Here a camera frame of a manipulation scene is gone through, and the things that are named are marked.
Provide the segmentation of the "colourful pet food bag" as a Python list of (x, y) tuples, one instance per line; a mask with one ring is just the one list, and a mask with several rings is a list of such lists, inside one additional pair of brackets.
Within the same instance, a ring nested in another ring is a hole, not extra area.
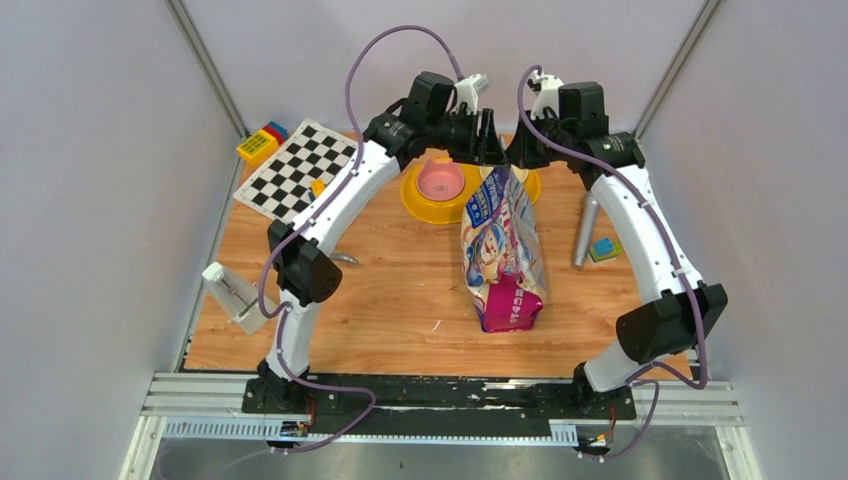
[(463, 275), (486, 333), (526, 331), (548, 285), (534, 204), (513, 169), (494, 167), (462, 211)]

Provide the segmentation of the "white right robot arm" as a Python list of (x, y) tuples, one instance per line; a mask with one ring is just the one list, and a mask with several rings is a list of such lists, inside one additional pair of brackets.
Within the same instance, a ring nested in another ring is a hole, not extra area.
[(728, 303), (721, 284), (708, 284), (675, 239), (656, 202), (645, 158), (633, 135), (613, 133), (604, 91), (596, 82), (566, 84), (555, 75), (530, 71), (517, 100), (531, 90), (531, 108), (519, 109), (507, 158), (524, 169), (563, 161), (578, 175), (590, 208), (611, 220), (636, 278), (641, 304), (616, 322), (616, 338), (575, 370), (571, 403), (596, 417), (611, 403), (610, 391), (661, 368), (667, 357), (696, 348)]

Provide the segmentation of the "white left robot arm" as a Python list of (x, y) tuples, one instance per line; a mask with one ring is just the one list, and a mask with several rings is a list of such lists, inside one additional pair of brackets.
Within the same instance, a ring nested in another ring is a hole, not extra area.
[(268, 228), (270, 255), (260, 279), (275, 272), (279, 306), (272, 347), (258, 373), (276, 377), (268, 400), (283, 413), (306, 400), (304, 374), (320, 308), (341, 284), (331, 260), (336, 244), (369, 201), (412, 160), (429, 149), (444, 150), (460, 164), (503, 164), (493, 112), (479, 106), (490, 87), (485, 74), (452, 80), (434, 72), (415, 77), (408, 94), (376, 115), (357, 135), (353, 158), (327, 189), (288, 223)]

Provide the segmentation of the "cream cat-shaped bowl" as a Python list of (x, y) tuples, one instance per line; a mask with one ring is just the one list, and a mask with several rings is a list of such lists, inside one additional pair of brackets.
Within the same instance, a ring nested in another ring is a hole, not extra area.
[(513, 166), (511, 168), (511, 172), (516, 177), (516, 179), (521, 183), (525, 183), (527, 178), (529, 177), (529, 171), (526, 170), (526, 169), (521, 169), (521, 168)]

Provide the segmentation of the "pink cat-shaped bowl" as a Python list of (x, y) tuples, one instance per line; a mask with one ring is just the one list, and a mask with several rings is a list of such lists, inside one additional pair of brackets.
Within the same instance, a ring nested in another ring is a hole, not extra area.
[(451, 161), (427, 160), (415, 177), (418, 193), (434, 202), (446, 202), (458, 197), (465, 184), (461, 168)]

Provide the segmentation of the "yellow double bowl tray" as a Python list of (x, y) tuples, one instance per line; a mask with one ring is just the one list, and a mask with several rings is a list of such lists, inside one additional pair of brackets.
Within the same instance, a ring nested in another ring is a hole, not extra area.
[[(433, 160), (450, 161), (447, 157)], [(492, 172), (493, 168), (457, 164), (465, 175), (466, 184), (463, 191), (458, 197), (452, 200), (434, 202), (420, 195), (415, 186), (415, 177), (426, 161), (424, 160), (417, 166), (411, 167), (403, 177), (400, 187), (400, 198), (404, 208), (414, 218), (425, 223), (435, 225), (459, 223), (464, 205), (481, 185), (482, 181)]]

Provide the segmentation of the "silver microphone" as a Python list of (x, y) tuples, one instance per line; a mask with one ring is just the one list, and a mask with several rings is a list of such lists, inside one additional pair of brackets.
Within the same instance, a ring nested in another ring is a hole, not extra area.
[(587, 192), (582, 202), (581, 217), (572, 252), (572, 266), (575, 269), (582, 269), (585, 264), (599, 211), (600, 205), (594, 195)]

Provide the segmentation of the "green blue toy block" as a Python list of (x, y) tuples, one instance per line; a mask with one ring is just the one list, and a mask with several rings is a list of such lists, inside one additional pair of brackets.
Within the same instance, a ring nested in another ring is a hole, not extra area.
[(622, 245), (618, 240), (610, 237), (603, 237), (594, 242), (588, 254), (594, 263), (600, 263), (619, 257), (624, 252)]

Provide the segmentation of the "small yellow blue toy block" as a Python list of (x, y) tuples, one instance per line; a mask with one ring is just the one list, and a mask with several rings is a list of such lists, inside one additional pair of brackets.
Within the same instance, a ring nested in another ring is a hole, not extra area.
[(326, 184), (320, 178), (315, 179), (310, 184), (310, 195), (313, 199), (317, 199), (326, 189)]

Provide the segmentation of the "silver metal hook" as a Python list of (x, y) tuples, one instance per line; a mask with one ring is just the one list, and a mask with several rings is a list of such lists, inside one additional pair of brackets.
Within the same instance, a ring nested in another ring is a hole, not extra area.
[(358, 259), (354, 256), (340, 252), (333, 252), (330, 255), (330, 258), (334, 261), (349, 263), (353, 265), (357, 265), (359, 263)]

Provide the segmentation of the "black white checkerboard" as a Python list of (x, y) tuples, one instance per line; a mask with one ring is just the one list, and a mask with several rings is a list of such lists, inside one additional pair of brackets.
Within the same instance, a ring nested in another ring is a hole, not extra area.
[(313, 202), (312, 183), (329, 185), (355, 156), (357, 142), (307, 118), (233, 193), (233, 199), (284, 223)]

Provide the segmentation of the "yellow red blue toy block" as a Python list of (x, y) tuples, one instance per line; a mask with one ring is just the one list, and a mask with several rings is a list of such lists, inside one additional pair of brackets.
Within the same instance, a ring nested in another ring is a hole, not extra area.
[(276, 122), (268, 122), (251, 134), (236, 149), (239, 157), (250, 166), (259, 166), (271, 157), (288, 139), (288, 131)]

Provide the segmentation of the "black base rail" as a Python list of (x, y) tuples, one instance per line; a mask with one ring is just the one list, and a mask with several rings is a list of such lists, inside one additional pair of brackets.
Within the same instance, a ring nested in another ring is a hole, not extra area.
[(498, 377), (319, 373), (308, 386), (271, 373), (247, 381), (241, 410), (303, 415), (311, 432), (331, 434), (348, 423), (353, 435), (540, 438), (552, 420), (606, 429), (635, 419), (627, 387), (591, 393), (569, 380)]

